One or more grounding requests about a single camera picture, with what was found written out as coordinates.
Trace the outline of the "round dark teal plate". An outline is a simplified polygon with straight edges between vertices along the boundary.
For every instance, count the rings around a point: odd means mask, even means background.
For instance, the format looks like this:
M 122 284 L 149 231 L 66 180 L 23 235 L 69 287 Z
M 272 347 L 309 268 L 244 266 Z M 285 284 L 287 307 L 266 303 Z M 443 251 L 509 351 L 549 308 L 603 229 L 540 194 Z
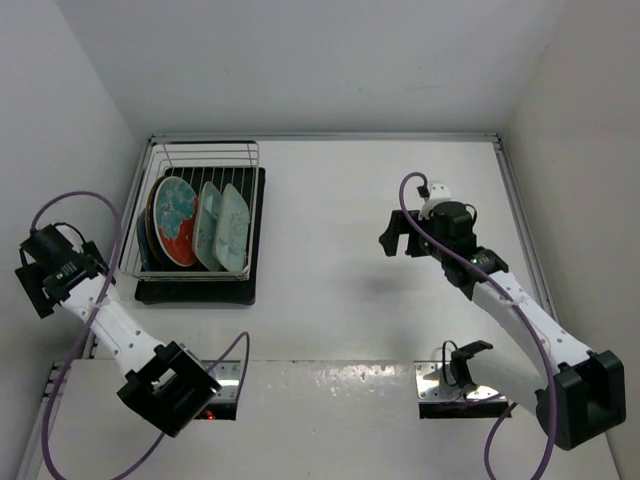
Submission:
M 150 257 L 150 249 L 146 233 L 146 215 L 144 212 L 141 212 L 137 217 L 136 236 L 142 269 L 144 271 L 151 271 L 152 258 Z

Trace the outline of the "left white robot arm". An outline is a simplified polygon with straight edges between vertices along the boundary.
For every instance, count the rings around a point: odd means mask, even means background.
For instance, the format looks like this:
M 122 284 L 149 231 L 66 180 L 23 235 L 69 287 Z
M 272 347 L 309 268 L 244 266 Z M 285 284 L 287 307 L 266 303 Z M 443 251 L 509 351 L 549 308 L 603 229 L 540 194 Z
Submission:
M 147 333 L 122 304 L 114 285 L 100 291 L 108 266 L 93 242 L 70 241 L 55 225 L 31 232 L 20 244 L 16 276 L 38 315 L 59 305 L 89 320 L 90 330 L 115 359 L 124 378 L 119 399 L 162 433 L 175 438 L 207 406 L 220 383 L 185 347 Z

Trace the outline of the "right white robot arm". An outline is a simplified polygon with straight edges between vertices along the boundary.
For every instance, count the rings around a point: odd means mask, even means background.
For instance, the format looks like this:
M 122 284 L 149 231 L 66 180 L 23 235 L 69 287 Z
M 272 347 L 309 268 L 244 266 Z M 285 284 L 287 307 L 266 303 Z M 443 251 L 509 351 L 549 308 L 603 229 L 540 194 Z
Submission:
M 610 350 L 596 352 L 564 330 L 519 284 L 508 264 L 478 244 L 476 216 L 458 201 L 427 216 L 392 212 L 379 237 L 386 256 L 407 236 L 412 258 L 437 260 L 447 281 L 491 316 L 526 358 L 510 360 L 488 341 L 455 349 L 442 374 L 450 389 L 487 386 L 532 413 L 554 443 L 571 450 L 626 419 L 624 366 Z

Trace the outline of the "light teal divided rectangular plate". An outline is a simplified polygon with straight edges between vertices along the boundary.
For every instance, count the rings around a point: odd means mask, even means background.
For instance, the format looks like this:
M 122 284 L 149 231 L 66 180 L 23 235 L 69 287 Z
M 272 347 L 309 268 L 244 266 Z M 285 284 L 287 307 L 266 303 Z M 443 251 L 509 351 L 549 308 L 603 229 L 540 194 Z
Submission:
M 220 269 L 215 253 L 215 238 L 220 215 L 222 195 L 211 182 L 204 183 L 198 197 L 192 249 L 200 264 L 210 272 Z

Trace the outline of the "red and teal round plate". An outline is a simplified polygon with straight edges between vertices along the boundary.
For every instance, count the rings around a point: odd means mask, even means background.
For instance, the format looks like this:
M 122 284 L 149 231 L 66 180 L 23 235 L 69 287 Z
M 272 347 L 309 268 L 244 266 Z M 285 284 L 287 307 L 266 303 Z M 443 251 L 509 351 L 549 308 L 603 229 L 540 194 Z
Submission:
M 176 176 L 163 176 L 151 197 L 153 231 L 163 254 L 180 268 L 192 267 L 193 232 L 198 197 L 189 183 Z

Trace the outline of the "dark blue leaf-shaped dish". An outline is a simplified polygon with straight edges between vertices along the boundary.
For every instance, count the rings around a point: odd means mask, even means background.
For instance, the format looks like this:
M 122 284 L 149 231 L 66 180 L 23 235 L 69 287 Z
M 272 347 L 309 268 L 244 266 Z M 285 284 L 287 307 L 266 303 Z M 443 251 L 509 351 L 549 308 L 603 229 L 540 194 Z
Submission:
M 151 255 L 154 257 L 154 262 L 156 267 L 155 271 L 162 271 L 165 267 L 168 266 L 168 258 L 164 251 L 161 248 L 160 242 L 158 240 L 158 236 L 155 231 L 155 220 L 153 217 L 154 212 L 154 200 L 156 198 L 156 193 L 158 187 L 161 182 L 165 179 L 165 176 L 159 177 L 151 187 L 151 191 L 147 197 L 146 207 L 145 207 L 145 223 L 146 223 L 146 235 L 147 241 L 149 244 L 149 250 Z

